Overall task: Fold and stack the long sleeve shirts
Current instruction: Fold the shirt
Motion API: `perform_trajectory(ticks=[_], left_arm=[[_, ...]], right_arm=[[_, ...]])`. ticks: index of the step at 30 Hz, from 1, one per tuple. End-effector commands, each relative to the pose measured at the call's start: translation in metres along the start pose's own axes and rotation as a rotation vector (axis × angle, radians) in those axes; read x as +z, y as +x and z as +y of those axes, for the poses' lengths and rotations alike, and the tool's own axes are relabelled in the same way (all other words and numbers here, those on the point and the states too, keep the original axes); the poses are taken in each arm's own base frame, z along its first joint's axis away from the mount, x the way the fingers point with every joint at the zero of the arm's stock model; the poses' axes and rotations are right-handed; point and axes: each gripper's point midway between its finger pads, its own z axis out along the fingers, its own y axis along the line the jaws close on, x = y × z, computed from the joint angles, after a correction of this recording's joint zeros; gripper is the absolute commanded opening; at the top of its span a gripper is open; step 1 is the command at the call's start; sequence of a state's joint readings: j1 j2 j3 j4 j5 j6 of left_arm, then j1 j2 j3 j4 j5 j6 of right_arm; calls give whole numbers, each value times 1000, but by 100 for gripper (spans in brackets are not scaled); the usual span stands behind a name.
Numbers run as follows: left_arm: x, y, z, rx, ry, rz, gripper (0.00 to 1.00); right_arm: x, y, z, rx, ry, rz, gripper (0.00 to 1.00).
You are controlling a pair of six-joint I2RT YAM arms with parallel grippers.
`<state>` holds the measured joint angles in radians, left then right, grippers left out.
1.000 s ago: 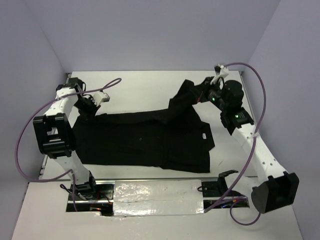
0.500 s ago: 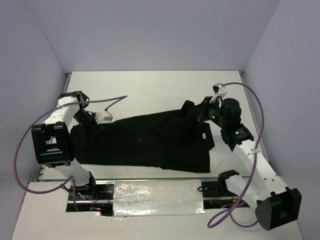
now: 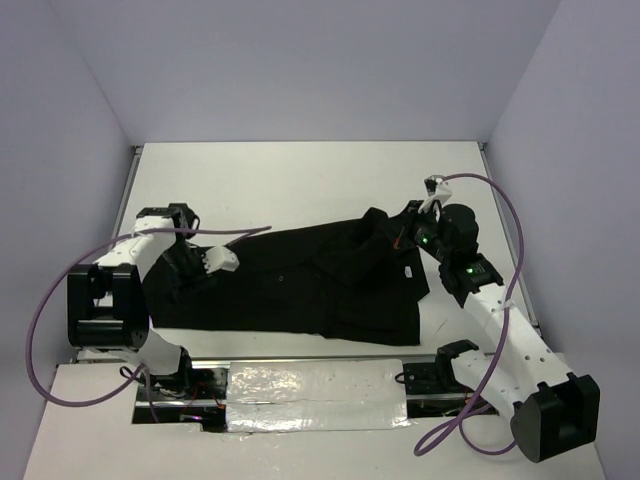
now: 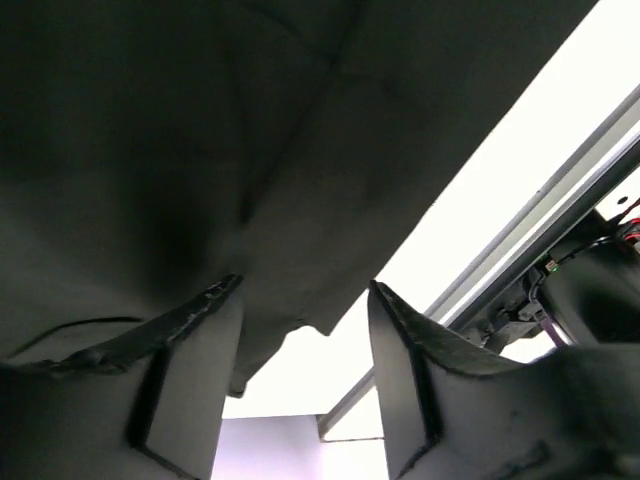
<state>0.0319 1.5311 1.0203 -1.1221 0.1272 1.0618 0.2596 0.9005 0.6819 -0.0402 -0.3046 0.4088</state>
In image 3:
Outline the black long sleeve shirt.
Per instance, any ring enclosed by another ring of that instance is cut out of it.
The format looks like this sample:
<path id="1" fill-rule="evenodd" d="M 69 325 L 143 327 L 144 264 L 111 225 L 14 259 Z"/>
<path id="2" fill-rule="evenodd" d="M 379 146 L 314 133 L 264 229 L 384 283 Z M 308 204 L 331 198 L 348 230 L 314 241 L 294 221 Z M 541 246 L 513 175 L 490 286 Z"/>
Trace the black long sleeve shirt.
<path id="1" fill-rule="evenodd" d="M 240 265 L 193 286 L 159 260 L 143 285 L 159 328 L 320 335 L 389 346 L 420 343 L 430 289 L 417 247 L 395 243 L 401 216 L 267 233 L 234 243 Z"/>

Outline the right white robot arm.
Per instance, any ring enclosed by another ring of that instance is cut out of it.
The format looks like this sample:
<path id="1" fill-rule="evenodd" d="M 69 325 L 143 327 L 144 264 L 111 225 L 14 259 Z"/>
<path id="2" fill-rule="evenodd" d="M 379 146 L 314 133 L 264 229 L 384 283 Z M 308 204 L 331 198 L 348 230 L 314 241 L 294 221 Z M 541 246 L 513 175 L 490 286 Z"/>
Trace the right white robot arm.
<path id="1" fill-rule="evenodd" d="M 445 290 L 485 331 L 491 354 L 470 340 L 439 348 L 435 380 L 472 390 L 509 423 L 515 445 L 539 463 L 596 439 L 600 389 L 576 375 L 513 302 L 513 287 L 478 250 L 479 226 L 465 205 L 412 201 L 401 214 L 399 246 L 434 258 Z"/>

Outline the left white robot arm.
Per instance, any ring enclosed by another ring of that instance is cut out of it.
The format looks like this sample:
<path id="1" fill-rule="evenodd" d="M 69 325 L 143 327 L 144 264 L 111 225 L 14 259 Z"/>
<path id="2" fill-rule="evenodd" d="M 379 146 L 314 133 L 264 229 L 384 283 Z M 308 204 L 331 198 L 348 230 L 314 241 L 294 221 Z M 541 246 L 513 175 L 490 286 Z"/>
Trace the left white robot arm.
<path id="1" fill-rule="evenodd" d="M 151 384 L 178 399 L 195 388 L 192 360 L 184 347 L 151 329 L 143 281 L 163 260 L 169 265 L 171 299 L 183 300 L 206 285 L 210 276 L 203 255 L 188 243 L 198 224 L 185 203 L 146 207 L 136 216 L 133 234 L 66 276 L 71 345 L 146 366 Z"/>

